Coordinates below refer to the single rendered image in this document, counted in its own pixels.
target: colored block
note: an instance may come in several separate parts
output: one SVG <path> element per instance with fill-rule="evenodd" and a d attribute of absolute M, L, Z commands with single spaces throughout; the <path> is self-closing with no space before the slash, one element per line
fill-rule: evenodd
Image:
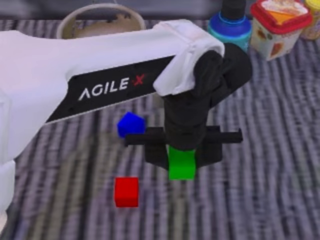
<path fill-rule="evenodd" d="M 127 112 L 117 124 L 118 135 L 124 138 L 127 134 L 144 134 L 146 130 L 145 119 Z"/>
<path fill-rule="evenodd" d="M 114 202 L 118 208 L 137 208 L 139 205 L 139 179 L 137 177 L 116 177 Z"/>
<path fill-rule="evenodd" d="M 196 150 L 180 151 L 169 146 L 169 179 L 192 180 L 196 175 Z"/>

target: bottle cap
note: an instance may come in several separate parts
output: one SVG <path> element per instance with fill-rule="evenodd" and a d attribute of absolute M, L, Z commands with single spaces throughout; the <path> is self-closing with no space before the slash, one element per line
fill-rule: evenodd
<path fill-rule="evenodd" d="M 223 0 L 221 16 L 228 20 L 242 19 L 246 14 L 246 0 Z"/>

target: red letter x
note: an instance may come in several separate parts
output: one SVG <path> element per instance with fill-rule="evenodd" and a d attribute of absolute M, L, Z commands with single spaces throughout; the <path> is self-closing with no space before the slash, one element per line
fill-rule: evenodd
<path fill-rule="evenodd" d="M 135 76 L 135 81 L 133 81 L 133 85 L 136 86 L 138 84 L 143 84 L 142 80 L 144 79 L 145 75 L 142 74 L 141 76 Z"/>

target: yellow container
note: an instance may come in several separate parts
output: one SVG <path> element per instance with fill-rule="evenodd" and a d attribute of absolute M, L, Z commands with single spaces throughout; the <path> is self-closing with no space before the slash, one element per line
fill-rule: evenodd
<path fill-rule="evenodd" d="M 320 37 L 320 0 L 305 0 L 305 5 L 310 9 L 313 20 L 303 30 L 301 37 L 307 40 L 315 40 Z"/>

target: striped tablecloth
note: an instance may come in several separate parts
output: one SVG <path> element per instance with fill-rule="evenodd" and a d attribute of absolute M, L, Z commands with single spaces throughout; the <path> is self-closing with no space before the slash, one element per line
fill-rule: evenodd
<path fill-rule="evenodd" d="M 0 29 L 53 38 L 58 23 Z M 299 40 L 271 62 L 249 54 L 252 81 L 209 113 L 209 124 L 243 131 L 222 162 L 169 181 L 141 146 L 124 148 L 116 124 L 125 112 L 162 125 L 151 96 L 47 125 L 16 160 L 1 240 L 319 240 L 320 41 Z M 117 176 L 139 177 L 139 208 L 114 207 Z"/>

